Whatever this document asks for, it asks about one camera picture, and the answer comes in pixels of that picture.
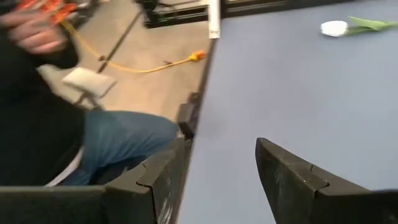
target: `blue tabletop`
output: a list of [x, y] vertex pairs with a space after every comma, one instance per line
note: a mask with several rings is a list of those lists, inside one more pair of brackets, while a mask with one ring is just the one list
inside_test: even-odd
[[398, 30], [320, 33], [322, 22], [348, 16], [398, 21], [398, 1], [223, 21], [179, 224], [275, 223], [257, 137], [363, 187], [398, 187]]

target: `sleeve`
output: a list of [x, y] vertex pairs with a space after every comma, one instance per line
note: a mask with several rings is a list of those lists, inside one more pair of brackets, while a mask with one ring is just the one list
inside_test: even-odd
[[62, 31], [68, 39], [66, 47], [62, 51], [50, 55], [32, 55], [36, 67], [49, 64], [61, 69], [67, 69], [73, 68], [78, 64], [79, 55], [72, 37], [66, 30], [62, 29]]

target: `black metal frame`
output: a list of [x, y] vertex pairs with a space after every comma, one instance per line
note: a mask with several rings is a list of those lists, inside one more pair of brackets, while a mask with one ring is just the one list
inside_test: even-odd
[[[221, 18], [247, 16], [265, 12], [285, 11], [305, 7], [322, 6], [353, 0], [220, 0]], [[158, 0], [136, 0], [141, 5], [145, 15], [145, 26], [156, 28], [186, 24], [191, 22], [206, 21], [208, 19], [208, 6], [188, 7], [174, 9], [174, 6], [165, 6]], [[169, 7], [170, 11], [157, 12], [159, 6]]]

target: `floor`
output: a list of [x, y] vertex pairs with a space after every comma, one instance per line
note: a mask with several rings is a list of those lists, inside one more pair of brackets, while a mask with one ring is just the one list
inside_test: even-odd
[[[94, 17], [79, 31], [97, 52], [108, 55], [139, 14], [139, 6], [121, 0], [102, 4]], [[142, 16], [139, 16], [112, 58], [113, 62], [140, 70], [152, 69], [164, 65], [165, 60], [183, 60], [196, 50], [207, 51], [209, 48], [207, 22], [146, 29], [142, 21]], [[79, 42], [77, 45], [81, 53], [79, 66], [97, 71], [101, 63]], [[103, 74], [114, 77], [118, 83], [101, 101], [107, 110], [140, 111], [175, 120], [179, 104], [186, 102], [188, 95], [198, 90], [205, 63], [205, 60], [187, 62], [146, 74], [107, 67]], [[53, 85], [54, 91], [74, 101], [79, 97], [79, 92], [60, 82], [70, 71], [42, 68], [43, 76]]]

